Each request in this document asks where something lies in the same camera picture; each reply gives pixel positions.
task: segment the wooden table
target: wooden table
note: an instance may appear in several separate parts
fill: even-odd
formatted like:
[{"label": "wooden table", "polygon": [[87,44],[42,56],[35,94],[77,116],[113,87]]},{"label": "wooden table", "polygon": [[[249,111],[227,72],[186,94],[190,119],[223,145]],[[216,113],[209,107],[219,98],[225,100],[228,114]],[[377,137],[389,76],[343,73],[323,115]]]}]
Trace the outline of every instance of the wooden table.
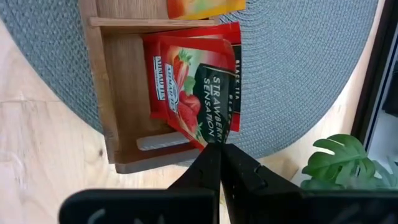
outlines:
[{"label": "wooden table", "polygon": [[[287,149],[260,159],[290,179],[319,138],[351,131],[381,15],[380,0],[363,54],[329,112]],[[39,78],[0,22],[0,223],[56,223],[60,204],[87,188],[166,188],[186,169],[117,174],[102,134],[84,123]],[[221,201],[221,222],[228,223]]]}]

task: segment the printed brand logo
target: printed brand logo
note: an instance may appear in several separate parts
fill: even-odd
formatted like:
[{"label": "printed brand logo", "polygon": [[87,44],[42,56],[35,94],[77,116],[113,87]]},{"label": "printed brand logo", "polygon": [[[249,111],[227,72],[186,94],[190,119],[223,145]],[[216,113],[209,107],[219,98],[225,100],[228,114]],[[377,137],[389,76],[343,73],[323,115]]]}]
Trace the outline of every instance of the printed brand logo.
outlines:
[{"label": "printed brand logo", "polygon": [[158,100],[165,100],[162,61],[160,56],[154,57],[156,95]]},{"label": "printed brand logo", "polygon": [[167,98],[169,99],[169,107],[174,113],[177,113],[177,105],[179,101],[178,86],[174,79],[173,66],[166,63],[166,82],[167,82]]}]

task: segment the gray placemat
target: gray placemat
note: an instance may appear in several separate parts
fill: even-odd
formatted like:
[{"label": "gray placemat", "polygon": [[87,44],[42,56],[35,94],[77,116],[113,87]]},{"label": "gray placemat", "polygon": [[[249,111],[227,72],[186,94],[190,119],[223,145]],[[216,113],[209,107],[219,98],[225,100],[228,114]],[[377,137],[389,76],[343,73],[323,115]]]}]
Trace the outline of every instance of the gray placemat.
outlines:
[{"label": "gray placemat", "polygon": [[[332,106],[363,51],[377,0],[248,0],[221,16],[243,34],[241,132],[254,157],[302,137]],[[77,0],[0,0],[0,16],[46,84],[101,131]]]}]

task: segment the strawberry illustration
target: strawberry illustration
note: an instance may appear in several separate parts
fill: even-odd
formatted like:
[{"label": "strawberry illustration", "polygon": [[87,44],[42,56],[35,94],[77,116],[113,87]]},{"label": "strawberry illustration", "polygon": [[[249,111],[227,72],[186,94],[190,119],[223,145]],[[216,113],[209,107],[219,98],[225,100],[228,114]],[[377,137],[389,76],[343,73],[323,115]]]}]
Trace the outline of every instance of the strawberry illustration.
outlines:
[{"label": "strawberry illustration", "polygon": [[188,76],[191,58],[191,55],[188,55],[186,51],[181,50],[173,59],[173,72],[179,90],[181,90],[184,81]]},{"label": "strawberry illustration", "polygon": [[185,91],[180,92],[180,102],[189,106],[191,110],[198,115],[200,111],[200,101],[195,95],[187,96]]},{"label": "strawberry illustration", "polygon": [[198,120],[197,120],[197,115],[195,114],[195,112],[193,112],[193,110],[189,106],[187,106],[183,103],[179,103],[178,104],[178,113],[180,115],[181,120],[187,125],[188,129],[192,133],[196,133],[197,126],[198,126]]}]

